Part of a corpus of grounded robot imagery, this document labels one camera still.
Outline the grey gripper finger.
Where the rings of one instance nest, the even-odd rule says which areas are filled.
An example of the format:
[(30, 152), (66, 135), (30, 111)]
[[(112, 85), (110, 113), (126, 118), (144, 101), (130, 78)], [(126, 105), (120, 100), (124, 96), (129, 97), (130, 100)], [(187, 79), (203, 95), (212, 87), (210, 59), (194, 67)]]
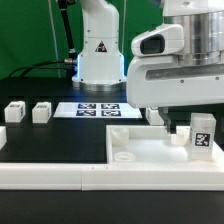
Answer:
[(166, 130), (169, 134), (176, 133), (176, 124), (168, 115), (167, 107), (159, 107), (158, 108), (159, 116), (162, 118), (164, 125), (166, 126)]

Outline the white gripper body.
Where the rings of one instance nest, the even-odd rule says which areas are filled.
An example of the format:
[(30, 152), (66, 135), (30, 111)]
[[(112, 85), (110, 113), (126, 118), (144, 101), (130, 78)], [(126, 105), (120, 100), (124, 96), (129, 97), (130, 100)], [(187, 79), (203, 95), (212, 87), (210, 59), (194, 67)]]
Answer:
[(134, 108), (224, 103), (224, 64), (181, 66), (184, 30), (162, 24), (136, 36), (128, 71), (127, 102)]

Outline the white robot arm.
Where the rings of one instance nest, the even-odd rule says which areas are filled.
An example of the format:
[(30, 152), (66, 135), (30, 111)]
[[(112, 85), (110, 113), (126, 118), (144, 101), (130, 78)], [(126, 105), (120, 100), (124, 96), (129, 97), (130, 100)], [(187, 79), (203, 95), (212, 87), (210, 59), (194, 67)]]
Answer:
[(126, 86), (134, 108), (224, 103), (224, 0), (158, 0), (163, 23), (136, 36), (128, 67), (118, 49), (119, 14), (105, 0), (80, 0), (84, 46), (73, 84)]

